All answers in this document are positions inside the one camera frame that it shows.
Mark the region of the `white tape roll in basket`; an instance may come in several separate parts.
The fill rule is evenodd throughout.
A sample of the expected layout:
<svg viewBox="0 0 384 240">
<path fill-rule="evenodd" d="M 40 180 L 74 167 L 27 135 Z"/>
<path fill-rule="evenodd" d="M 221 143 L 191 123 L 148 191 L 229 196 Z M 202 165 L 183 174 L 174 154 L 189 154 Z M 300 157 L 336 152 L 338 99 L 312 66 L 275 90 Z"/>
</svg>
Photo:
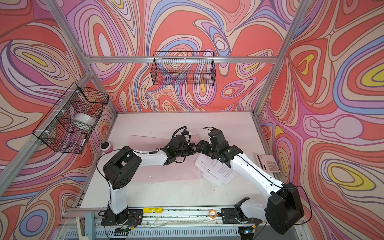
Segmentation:
<svg viewBox="0 0 384 240">
<path fill-rule="evenodd" d="M 96 120 L 84 113 L 77 113 L 73 118 L 73 125 L 83 132 L 89 132 L 94 126 Z"/>
</svg>

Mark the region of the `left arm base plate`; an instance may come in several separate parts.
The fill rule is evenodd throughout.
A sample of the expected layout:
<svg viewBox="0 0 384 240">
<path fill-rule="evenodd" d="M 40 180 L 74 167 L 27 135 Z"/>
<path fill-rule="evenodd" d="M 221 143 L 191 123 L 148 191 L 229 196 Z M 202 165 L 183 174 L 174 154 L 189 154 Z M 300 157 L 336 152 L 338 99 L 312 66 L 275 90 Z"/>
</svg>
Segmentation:
<svg viewBox="0 0 384 240">
<path fill-rule="evenodd" d="M 99 217 L 102 218 L 102 226 L 131 226 L 137 227 L 142 224 L 143 210 L 128 209 L 119 214 L 114 214 L 111 209 L 100 211 Z"/>
</svg>

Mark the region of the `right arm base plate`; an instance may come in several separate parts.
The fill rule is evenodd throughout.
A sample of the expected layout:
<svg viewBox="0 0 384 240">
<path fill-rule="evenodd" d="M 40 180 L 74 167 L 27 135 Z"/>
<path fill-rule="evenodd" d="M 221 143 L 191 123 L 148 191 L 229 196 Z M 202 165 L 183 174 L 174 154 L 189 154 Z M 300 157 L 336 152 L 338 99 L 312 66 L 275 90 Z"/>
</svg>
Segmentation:
<svg viewBox="0 0 384 240">
<path fill-rule="evenodd" d="M 218 212 L 217 215 L 222 218 L 224 224 L 254 224 L 258 226 L 263 222 L 262 220 L 248 218 L 241 210 L 243 203 L 249 199 L 249 197 L 243 198 L 237 202 L 233 208 L 222 208 L 221 212 Z"/>
</svg>

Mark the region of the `printed paper sheet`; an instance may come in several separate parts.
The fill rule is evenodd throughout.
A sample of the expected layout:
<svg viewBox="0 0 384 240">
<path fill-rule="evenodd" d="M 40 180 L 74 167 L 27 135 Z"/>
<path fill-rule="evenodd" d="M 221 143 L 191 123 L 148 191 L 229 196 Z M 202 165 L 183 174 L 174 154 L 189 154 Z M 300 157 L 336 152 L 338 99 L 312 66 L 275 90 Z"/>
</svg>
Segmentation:
<svg viewBox="0 0 384 240">
<path fill-rule="evenodd" d="M 219 160 L 199 154 L 196 167 L 201 171 L 201 176 L 217 186 L 227 186 L 238 174 L 226 164 L 222 164 Z"/>
</svg>

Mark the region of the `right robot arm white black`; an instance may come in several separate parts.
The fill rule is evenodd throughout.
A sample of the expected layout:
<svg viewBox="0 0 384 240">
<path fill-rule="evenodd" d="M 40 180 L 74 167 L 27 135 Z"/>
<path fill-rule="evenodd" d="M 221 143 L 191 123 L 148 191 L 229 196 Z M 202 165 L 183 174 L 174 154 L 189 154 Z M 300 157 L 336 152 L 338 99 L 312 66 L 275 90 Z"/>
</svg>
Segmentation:
<svg viewBox="0 0 384 240">
<path fill-rule="evenodd" d="M 240 203 L 240 212 L 246 218 L 265 219 L 279 234 L 285 234 L 305 216 L 298 187 L 284 184 L 254 164 L 239 147 L 229 145 L 221 130 L 213 128 L 209 141 L 201 140 L 197 152 L 218 160 L 242 175 L 265 199 L 254 204 L 250 199 Z"/>
</svg>

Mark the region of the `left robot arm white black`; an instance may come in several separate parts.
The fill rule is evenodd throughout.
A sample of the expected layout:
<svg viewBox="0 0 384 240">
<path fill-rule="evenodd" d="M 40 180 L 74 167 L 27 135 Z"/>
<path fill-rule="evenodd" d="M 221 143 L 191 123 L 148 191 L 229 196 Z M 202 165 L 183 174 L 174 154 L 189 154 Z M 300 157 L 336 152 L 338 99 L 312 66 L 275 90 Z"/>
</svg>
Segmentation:
<svg viewBox="0 0 384 240">
<path fill-rule="evenodd" d="M 131 214 L 126 197 L 126 186 L 140 167 L 180 164 L 177 158 L 186 159 L 198 151 L 198 144 L 191 142 L 192 135 L 186 126 L 177 129 L 171 140 L 153 151 L 134 150 L 129 146 L 120 149 L 103 166 L 104 178 L 109 184 L 110 201 L 105 211 L 99 212 L 102 226 L 124 225 L 129 218 L 133 226 L 141 224 L 138 213 Z"/>
</svg>

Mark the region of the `yellow label block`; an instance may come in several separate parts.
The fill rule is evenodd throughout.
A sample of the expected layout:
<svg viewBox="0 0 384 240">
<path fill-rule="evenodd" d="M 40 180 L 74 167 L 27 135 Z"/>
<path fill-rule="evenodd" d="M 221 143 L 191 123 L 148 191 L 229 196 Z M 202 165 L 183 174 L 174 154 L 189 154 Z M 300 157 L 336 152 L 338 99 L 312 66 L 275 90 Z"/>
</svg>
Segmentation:
<svg viewBox="0 0 384 240">
<path fill-rule="evenodd" d="M 143 213 L 146 213 L 146 214 L 162 213 L 162 212 L 163 212 L 162 207 L 153 207 L 153 208 L 145 207 L 145 208 L 143 208 Z"/>
</svg>

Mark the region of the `pink cup with black lid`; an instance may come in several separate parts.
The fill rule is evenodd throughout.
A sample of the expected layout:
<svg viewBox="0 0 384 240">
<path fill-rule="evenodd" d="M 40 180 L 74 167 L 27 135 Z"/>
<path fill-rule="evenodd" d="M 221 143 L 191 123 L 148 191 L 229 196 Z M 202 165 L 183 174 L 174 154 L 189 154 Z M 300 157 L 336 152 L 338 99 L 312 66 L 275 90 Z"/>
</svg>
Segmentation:
<svg viewBox="0 0 384 240">
<path fill-rule="evenodd" d="M 112 146 L 112 144 L 110 142 L 103 142 L 100 145 L 100 149 L 105 154 L 110 153 L 110 152 L 112 152 L 114 150 L 113 146 Z"/>
</svg>

